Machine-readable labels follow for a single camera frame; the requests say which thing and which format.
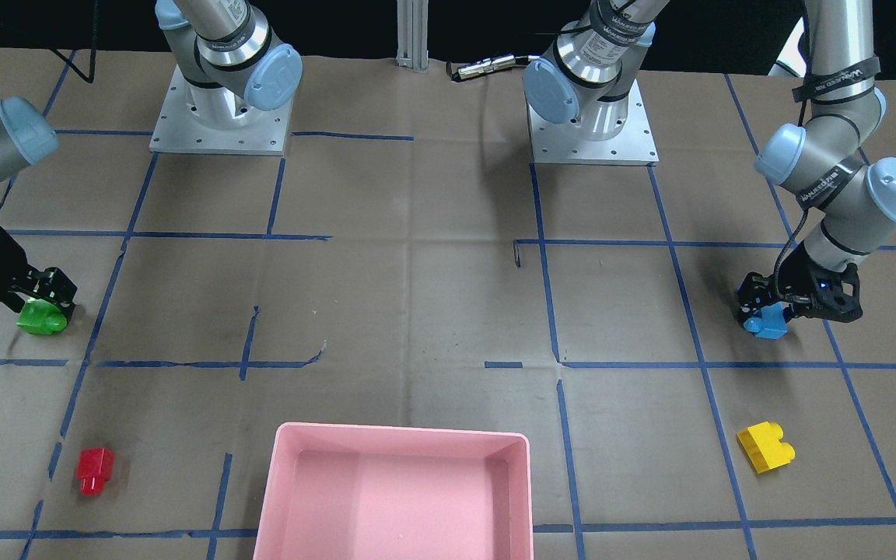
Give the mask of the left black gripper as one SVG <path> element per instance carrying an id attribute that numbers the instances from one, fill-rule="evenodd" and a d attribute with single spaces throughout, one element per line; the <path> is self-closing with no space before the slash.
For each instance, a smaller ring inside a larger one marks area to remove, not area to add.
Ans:
<path id="1" fill-rule="evenodd" d="M 803 244 L 783 259 L 779 289 L 792 298 L 782 309 L 786 324 L 800 317 L 850 323 L 862 316 L 856 263 L 847 264 L 842 272 L 828 270 L 808 256 Z M 774 276 L 747 273 L 737 288 L 737 322 L 742 324 L 743 319 L 762 307 L 781 303 L 775 291 Z"/>

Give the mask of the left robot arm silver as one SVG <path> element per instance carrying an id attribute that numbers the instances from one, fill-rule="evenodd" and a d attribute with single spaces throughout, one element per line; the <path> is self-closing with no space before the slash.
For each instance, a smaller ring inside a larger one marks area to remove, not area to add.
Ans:
<path id="1" fill-rule="evenodd" d="M 744 330 L 778 339 L 796 317 L 848 323 L 862 316 L 858 265 L 896 233 L 896 157 L 874 163 L 859 149 L 886 114 L 875 85 L 869 1 L 804 1 L 807 73 L 793 99 L 810 107 L 801 125 L 784 124 L 758 153 L 756 170 L 786 189 L 821 222 L 774 272 L 751 272 L 737 290 Z"/>

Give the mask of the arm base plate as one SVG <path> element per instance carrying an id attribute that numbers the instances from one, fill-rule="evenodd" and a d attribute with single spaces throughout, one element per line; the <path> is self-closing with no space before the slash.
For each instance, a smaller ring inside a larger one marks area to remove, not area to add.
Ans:
<path id="1" fill-rule="evenodd" d="M 640 88 L 615 102 L 596 102 L 575 123 L 555 124 L 527 107 L 536 163 L 655 166 L 660 162 Z"/>
<path id="2" fill-rule="evenodd" d="M 225 88 L 191 84 L 175 68 L 149 148 L 177 155 L 283 156 L 294 102 L 258 110 Z"/>

